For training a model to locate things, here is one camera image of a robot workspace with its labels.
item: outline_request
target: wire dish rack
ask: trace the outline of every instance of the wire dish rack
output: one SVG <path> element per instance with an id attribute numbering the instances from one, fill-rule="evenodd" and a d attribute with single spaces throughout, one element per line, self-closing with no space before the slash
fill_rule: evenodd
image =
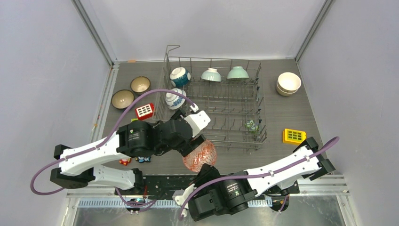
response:
<path id="1" fill-rule="evenodd" d="M 186 68 L 191 81 L 182 87 L 187 97 L 204 110 L 211 119 L 202 134 L 215 146 L 259 149 L 265 142 L 266 124 L 264 95 L 261 87 L 262 66 L 256 60 L 201 58 L 170 56 L 170 51 L 179 45 L 168 45 L 161 72 L 160 89 L 174 88 L 169 75 L 177 67 Z M 248 73 L 245 80 L 228 80 L 227 74 L 234 66 L 242 66 Z M 201 75 L 208 68 L 215 68 L 222 77 L 221 82 L 206 81 Z M 154 120 L 169 120 L 175 110 L 165 103 L 165 93 L 159 93 L 155 103 Z M 187 113 L 190 104 L 182 106 Z"/>

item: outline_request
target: red toy block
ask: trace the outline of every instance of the red toy block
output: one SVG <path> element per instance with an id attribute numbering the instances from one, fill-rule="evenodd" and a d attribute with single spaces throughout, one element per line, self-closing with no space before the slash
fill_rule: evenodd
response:
<path id="1" fill-rule="evenodd" d="M 147 105 L 136 108 L 136 115 L 139 120 L 150 118 L 155 112 L 154 104 L 149 103 Z"/>

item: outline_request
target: white wall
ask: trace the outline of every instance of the white wall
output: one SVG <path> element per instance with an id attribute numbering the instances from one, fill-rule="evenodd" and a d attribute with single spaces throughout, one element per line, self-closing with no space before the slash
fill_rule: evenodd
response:
<path id="1" fill-rule="evenodd" d="M 0 15 L 1 225 L 56 226 L 65 192 L 29 182 L 55 145 L 88 142 L 109 67 L 69 0 L 3 1 Z M 49 172 L 41 191 L 57 188 Z"/>
<path id="2" fill-rule="evenodd" d="M 181 56 L 293 58 L 324 0 L 85 0 L 120 61 Z"/>
<path id="3" fill-rule="evenodd" d="M 399 1 L 336 1 L 300 61 L 364 225 L 398 225 Z"/>

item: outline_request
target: gray work surface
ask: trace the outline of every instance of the gray work surface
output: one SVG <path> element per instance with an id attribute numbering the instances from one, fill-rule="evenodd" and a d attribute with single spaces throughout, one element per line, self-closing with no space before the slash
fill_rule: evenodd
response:
<path id="1" fill-rule="evenodd" d="M 151 88 L 156 89 L 161 77 L 162 66 L 163 62 L 121 63 L 113 93 L 121 89 L 130 89 L 130 82 L 138 76 L 149 78 L 151 80 Z M 320 134 L 303 85 L 290 97 L 283 97 L 277 93 L 277 78 L 284 72 L 292 72 L 299 75 L 298 67 L 294 60 L 262 60 L 261 76 L 265 95 L 267 126 L 266 143 L 259 150 L 219 150 L 215 167 L 220 173 L 234 173 L 264 166 L 290 155 L 296 146 L 282 143 L 282 133 L 285 128 L 306 131 L 307 137 L 314 137 L 321 145 Z M 149 102 L 155 103 L 155 99 L 156 95 L 145 97 L 136 107 L 143 106 Z M 132 118 L 136 118 L 134 109 L 135 107 L 126 115 L 120 126 L 129 124 Z M 122 110 L 110 106 L 103 137 L 111 131 L 122 112 Z M 195 174 L 184 166 L 182 156 L 176 151 L 170 151 L 160 157 L 153 156 L 151 163 L 140 164 L 132 160 L 128 166 L 123 166 L 114 161 L 105 164 L 105 166 L 121 170 L 139 168 L 145 175 Z"/>

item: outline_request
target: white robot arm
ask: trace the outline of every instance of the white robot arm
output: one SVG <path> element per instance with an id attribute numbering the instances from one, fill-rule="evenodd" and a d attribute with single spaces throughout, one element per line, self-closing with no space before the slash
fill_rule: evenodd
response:
<path id="1" fill-rule="evenodd" d="M 194 221 L 212 215 L 232 215 L 247 209 L 247 202 L 262 194 L 288 195 L 289 188 L 294 186 L 296 180 L 307 177 L 310 177 L 310 180 L 314 180 L 335 170 L 331 162 L 321 155 L 316 158 L 310 158 L 317 150 L 318 145 L 311 137 L 299 145 L 293 154 L 281 160 L 259 168 L 246 169 L 227 175 L 224 180 L 203 188 L 193 196 L 188 201 L 188 204 L 185 205 L 182 215 L 187 216 L 187 210 L 189 210 Z M 280 173 L 274 173 L 274 171 L 303 158 L 306 161 Z M 270 173 L 270 176 L 254 177 L 267 172 Z M 227 179 L 229 176 L 241 176 L 245 179 Z M 195 190 L 195 187 L 218 178 L 222 178 L 218 170 L 204 164 L 193 183 L 186 190 L 175 192 L 174 200 L 178 205 L 182 206 L 189 194 Z"/>
<path id="2" fill-rule="evenodd" d="M 204 111 L 185 116 L 185 113 L 179 110 L 165 123 L 133 121 L 120 127 L 100 148 L 96 145 L 104 139 L 78 148 L 58 145 L 54 154 L 56 159 L 67 159 L 66 156 L 91 147 L 96 147 L 96 150 L 59 163 L 59 168 L 51 171 L 50 181 L 69 189 L 89 184 L 116 186 L 122 190 L 133 188 L 136 177 L 140 178 L 141 175 L 135 175 L 132 170 L 118 170 L 102 164 L 138 156 L 161 156 L 172 149 L 186 156 L 205 140 L 202 135 L 194 138 L 209 122 L 210 118 Z"/>

